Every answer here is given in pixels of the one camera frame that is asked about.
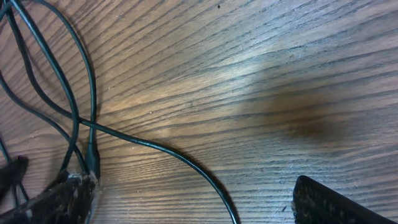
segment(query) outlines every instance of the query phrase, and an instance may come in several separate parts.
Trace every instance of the tangled cable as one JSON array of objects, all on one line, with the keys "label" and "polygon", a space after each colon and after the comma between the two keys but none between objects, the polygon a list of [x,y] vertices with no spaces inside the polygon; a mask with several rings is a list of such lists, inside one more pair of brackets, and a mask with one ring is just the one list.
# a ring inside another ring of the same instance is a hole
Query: tangled cable
[{"label": "tangled cable", "polygon": [[[68,167],[68,163],[70,161],[72,153],[75,152],[82,171],[85,173],[89,173],[90,171],[92,171],[95,173],[97,178],[100,177],[100,154],[98,152],[98,148],[97,148],[97,144],[96,144],[96,130],[99,130],[104,133],[108,133],[112,136],[115,136],[119,139],[123,139],[123,140],[129,141],[132,143],[136,143],[136,144],[140,144],[142,146],[147,146],[147,147],[151,147],[154,149],[158,149],[162,152],[166,152],[167,154],[170,154],[171,156],[174,156],[174,157],[180,159],[181,161],[183,161],[184,163],[188,164],[190,167],[195,169],[200,175],[202,175],[211,184],[211,186],[217,191],[218,195],[221,197],[222,201],[224,202],[224,204],[227,208],[227,211],[229,212],[229,215],[231,216],[232,222],[234,224],[240,223],[236,208],[234,207],[234,204],[233,204],[230,196],[228,195],[226,189],[217,180],[217,178],[215,178],[204,167],[199,165],[199,163],[195,162],[193,159],[189,158],[182,152],[175,150],[171,147],[163,146],[154,141],[148,141],[145,139],[130,136],[128,134],[121,133],[119,131],[113,130],[111,128],[108,128],[106,126],[96,123],[97,102],[96,102],[95,73],[94,73],[93,66],[87,56],[87,53],[86,53],[86,50],[85,50],[83,44],[81,43],[76,32],[73,30],[73,27],[71,26],[71,24],[62,15],[62,13],[60,11],[58,11],[55,7],[53,7],[51,4],[49,4],[46,1],[43,1],[43,0],[31,0],[31,1],[42,4],[43,6],[49,8],[53,13],[55,13],[59,17],[59,19],[61,19],[61,21],[64,23],[64,25],[68,29],[69,33],[71,34],[73,40],[75,41],[75,43],[81,53],[81,56],[83,57],[83,61],[86,65],[88,78],[89,78],[89,82],[90,82],[91,118],[90,118],[90,120],[87,120],[87,119],[81,118],[79,116],[76,100],[75,100],[75,97],[73,96],[72,89],[70,88],[70,85],[68,83],[68,80],[65,77],[65,74],[63,73],[63,71],[62,71],[61,67],[59,66],[57,60],[55,59],[52,51],[50,50],[50,47],[47,45],[45,39],[43,38],[43,36],[40,33],[39,29],[37,28],[36,24],[34,23],[34,21],[32,20],[32,18],[29,15],[29,13],[26,11],[25,7],[22,5],[22,3],[19,0],[3,0],[3,2],[0,2],[0,4],[1,4],[0,21],[3,19],[3,17],[5,15],[7,16],[9,25],[14,33],[14,37],[16,39],[19,51],[21,52],[22,59],[24,61],[25,69],[27,72],[27,76],[28,76],[28,79],[29,79],[31,85],[34,87],[34,90],[41,97],[41,99],[46,104],[48,104],[53,110],[55,110],[56,112],[58,112],[58,113],[62,114],[63,116],[72,120],[72,122],[73,122],[72,136],[70,137],[56,122],[52,121],[49,117],[38,112],[37,110],[31,108],[29,105],[27,105],[26,103],[21,101],[8,87],[8,85],[5,82],[1,73],[0,73],[0,85],[2,86],[4,91],[7,93],[7,95],[11,98],[11,100],[13,102],[15,102],[20,107],[24,108],[28,112],[38,116],[40,119],[47,122],[49,125],[54,127],[69,142],[69,147],[68,147],[67,153],[65,154],[65,157],[62,162],[62,166],[61,166],[60,170],[65,170]],[[28,26],[32,35],[34,36],[35,40],[37,41],[40,48],[42,49],[46,59],[50,62],[50,65],[53,68],[56,76],[58,77],[58,79],[61,83],[61,86],[67,96],[71,112],[59,107],[59,105],[54,103],[44,93],[43,89],[41,89],[41,87],[39,86],[36,78],[34,77],[32,65],[31,65],[30,59],[29,59],[29,54],[27,53],[27,47],[25,45],[24,39],[22,38],[21,32],[17,26],[16,20],[14,18],[13,12],[12,12],[12,8],[14,8],[20,14],[22,20],[26,23],[26,25]],[[76,141],[77,141],[78,133],[79,133],[79,124],[84,124],[84,125],[90,127],[89,143],[88,143],[87,151],[86,151],[84,158],[83,158],[83,155],[81,154],[79,148],[76,146]],[[9,154],[5,148],[5,145],[1,139],[0,139],[0,150],[2,151],[6,160],[10,161],[11,157],[9,156]],[[24,198],[28,201],[29,197],[26,194],[26,191],[25,191],[23,185],[19,184],[19,187],[21,188],[21,192],[22,192]],[[18,206],[19,202],[17,199],[15,187],[13,187],[13,194],[14,194],[14,197],[16,198],[16,206]]]}]

